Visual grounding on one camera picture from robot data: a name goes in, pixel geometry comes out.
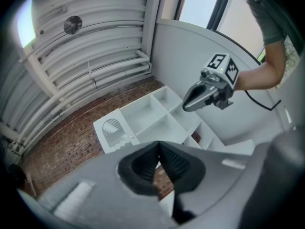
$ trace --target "brick floor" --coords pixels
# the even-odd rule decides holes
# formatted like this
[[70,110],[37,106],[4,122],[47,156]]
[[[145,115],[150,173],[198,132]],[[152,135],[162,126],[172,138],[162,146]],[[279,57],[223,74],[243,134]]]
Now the brick floor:
[[162,86],[154,77],[130,84],[87,104],[51,129],[21,165],[30,173],[38,195],[81,163],[103,154],[94,121]]

